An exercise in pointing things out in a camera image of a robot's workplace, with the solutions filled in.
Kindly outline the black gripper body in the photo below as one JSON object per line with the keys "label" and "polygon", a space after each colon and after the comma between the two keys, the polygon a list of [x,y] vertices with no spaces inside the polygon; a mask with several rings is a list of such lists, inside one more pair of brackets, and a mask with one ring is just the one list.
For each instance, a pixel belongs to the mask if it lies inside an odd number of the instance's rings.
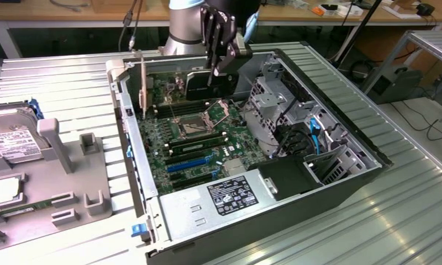
{"label": "black gripper body", "polygon": [[260,0],[206,0],[206,3],[238,19],[248,19],[260,7]]}

